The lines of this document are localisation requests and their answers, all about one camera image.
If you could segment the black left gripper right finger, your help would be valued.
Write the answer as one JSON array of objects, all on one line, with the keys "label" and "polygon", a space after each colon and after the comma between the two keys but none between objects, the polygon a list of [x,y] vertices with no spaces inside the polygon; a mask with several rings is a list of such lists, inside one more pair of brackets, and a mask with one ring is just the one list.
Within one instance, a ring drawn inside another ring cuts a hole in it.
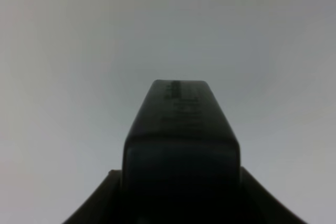
[{"label": "black left gripper right finger", "polygon": [[246,168],[240,168],[241,198],[253,223],[305,223],[269,193]]}]

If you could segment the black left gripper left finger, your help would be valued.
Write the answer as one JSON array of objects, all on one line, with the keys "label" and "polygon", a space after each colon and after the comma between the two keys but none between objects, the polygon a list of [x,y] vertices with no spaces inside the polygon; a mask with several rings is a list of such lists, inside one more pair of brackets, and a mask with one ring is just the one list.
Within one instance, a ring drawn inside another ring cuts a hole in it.
[{"label": "black left gripper left finger", "polygon": [[121,223],[121,171],[111,170],[90,197],[65,224]]}]

